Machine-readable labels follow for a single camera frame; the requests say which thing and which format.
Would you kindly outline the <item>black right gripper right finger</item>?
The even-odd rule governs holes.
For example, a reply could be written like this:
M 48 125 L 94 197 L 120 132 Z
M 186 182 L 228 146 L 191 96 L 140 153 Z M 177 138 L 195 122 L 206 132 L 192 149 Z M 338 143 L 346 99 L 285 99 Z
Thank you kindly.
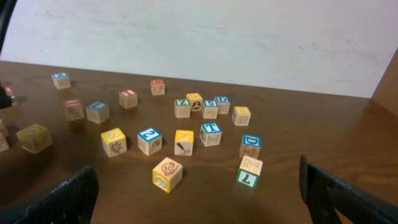
M 314 223 L 397 223 L 397 207 L 381 200 L 300 155 L 299 187 Z

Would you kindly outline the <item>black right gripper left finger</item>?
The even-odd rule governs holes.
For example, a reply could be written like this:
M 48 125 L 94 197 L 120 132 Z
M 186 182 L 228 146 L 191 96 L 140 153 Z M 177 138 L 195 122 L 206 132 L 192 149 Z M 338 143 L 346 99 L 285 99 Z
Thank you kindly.
M 1 211 L 1 223 L 90 223 L 99 192 L 92 166 Z

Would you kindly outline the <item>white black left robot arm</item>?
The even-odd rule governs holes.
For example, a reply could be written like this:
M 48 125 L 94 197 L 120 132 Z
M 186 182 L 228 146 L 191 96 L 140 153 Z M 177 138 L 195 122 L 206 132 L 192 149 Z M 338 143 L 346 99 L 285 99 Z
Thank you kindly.
M 16 2 L 17 0 L 1 0 L 1 50 Z M 1 80 L 1 109 L 10 106 L 12 106 L 12 97 L 6 93 L 4 81 Z

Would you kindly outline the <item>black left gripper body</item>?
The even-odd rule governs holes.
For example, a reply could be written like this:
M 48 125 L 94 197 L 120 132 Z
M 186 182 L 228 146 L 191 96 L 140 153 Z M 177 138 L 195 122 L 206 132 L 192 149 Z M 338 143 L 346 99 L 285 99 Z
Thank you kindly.
M 3 85 L 0 89 L 0 109 L 12 106 L 11 96 L 7 94 L 7 91 Z

